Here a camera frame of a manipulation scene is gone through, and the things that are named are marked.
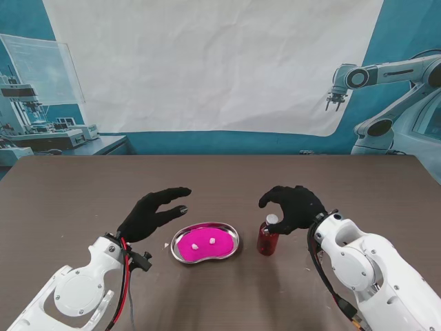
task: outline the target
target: gloved hand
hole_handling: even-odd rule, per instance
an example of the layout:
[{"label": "gloved hand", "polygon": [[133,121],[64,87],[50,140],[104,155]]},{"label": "gloved hand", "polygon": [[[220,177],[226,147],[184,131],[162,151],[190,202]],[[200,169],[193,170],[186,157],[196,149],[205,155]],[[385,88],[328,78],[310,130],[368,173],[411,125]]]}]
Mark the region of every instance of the gloved hand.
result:
[{"label": "gloved hand", "polygon": [[259,207],[264,208],[270,201],[281,206],[283,220],[267,226],[269,233],[290,234],[297,228],[307,229],[318,214],[321,212],[327,214],[319,198],[300,185],[295,188],[287,186],[272,188],[260,198]]},{"label": "gloved hand", "polygon": [[147,194],[136,203],[129,216],[118,227],[119,236],[130,243],[147,238],[158,227],[183,216],[188,211],[187,206],[179,205],[165,212],[156,212],[159,206],[180,197],[187,197],[190,193],[192,191],[189,188],[168,188]]}]

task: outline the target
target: white cap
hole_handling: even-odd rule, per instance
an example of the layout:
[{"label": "white cap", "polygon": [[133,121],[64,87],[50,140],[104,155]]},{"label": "white cap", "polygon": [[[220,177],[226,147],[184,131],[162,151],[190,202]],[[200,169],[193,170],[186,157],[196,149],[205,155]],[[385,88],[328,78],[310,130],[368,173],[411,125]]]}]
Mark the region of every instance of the white cap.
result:
[{"label": "white cap", "polygon": [[278,217],[275,214],[269,214],[267,216],[267,224],[277,224],[278,223]]}]

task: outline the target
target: red bottle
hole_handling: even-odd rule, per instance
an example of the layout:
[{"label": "red bottle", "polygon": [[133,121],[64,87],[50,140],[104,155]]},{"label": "red bottle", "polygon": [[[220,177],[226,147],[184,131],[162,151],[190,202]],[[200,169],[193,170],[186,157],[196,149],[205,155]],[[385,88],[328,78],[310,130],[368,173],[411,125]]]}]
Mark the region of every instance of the red bottle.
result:
[{"label": "red bottle", "polygon": [[270,234],[265,232],[265,228],[270,224],[278,223],[278,217],[274,214],[269,214],[267,220],[262,223],[259,228],[259,237],[257,238],[257,250],[262,254],[272,255],[276,250],[278,233]]}]

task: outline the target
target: backdrop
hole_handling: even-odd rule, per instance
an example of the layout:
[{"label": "backdrop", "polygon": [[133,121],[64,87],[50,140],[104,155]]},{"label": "backdrop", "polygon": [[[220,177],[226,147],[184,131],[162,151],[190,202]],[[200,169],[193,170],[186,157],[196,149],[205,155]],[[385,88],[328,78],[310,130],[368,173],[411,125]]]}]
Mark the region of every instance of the backdrop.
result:
[{"label": "backdrop", "polygon": [[44,0],[104,132],[332,134],[325,95],[361,64],[382,0]]}]

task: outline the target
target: pink sand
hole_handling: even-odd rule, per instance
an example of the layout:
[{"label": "pink sand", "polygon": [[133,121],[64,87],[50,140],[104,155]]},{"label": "pink sand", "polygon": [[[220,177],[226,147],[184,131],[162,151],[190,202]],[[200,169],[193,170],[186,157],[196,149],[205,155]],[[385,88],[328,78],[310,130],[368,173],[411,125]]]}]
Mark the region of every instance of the pink sand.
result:
[{"label": "pink sand", "polygon": [[[215,238],[216,242],[210,244],[210,238]],[[192,244],[195,243],[199,249],[194,250]],[[178,242],[178,249],[184,260],[198,261],[205,257],[224,257],[232,252],[234,242],[232,236],[227,232],[216,228],[202,228],[192,230]]]}]

